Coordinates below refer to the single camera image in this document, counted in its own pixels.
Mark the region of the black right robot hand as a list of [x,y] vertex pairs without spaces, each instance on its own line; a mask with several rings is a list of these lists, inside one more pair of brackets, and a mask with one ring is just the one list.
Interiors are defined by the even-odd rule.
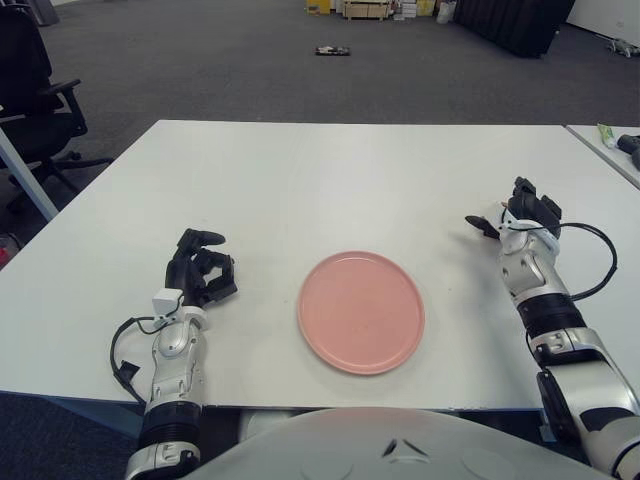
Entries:
[[555,239],[561,235],[561,208],[548,196],[537,196],[536,187],[526,178],[514,180],[511,197],[489,209],[485,216],[468,215],[465,221],[485,237],[498,240],[501,231],[547,231]]

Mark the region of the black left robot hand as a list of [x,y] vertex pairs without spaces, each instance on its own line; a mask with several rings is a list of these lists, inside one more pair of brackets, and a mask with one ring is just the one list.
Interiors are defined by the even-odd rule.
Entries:
[[223,235],[210,231],[184,231],[167,265],[165,287],[181,290],[185,306],[202,308],[238,291],[233,258],[208,249],[225,241]]

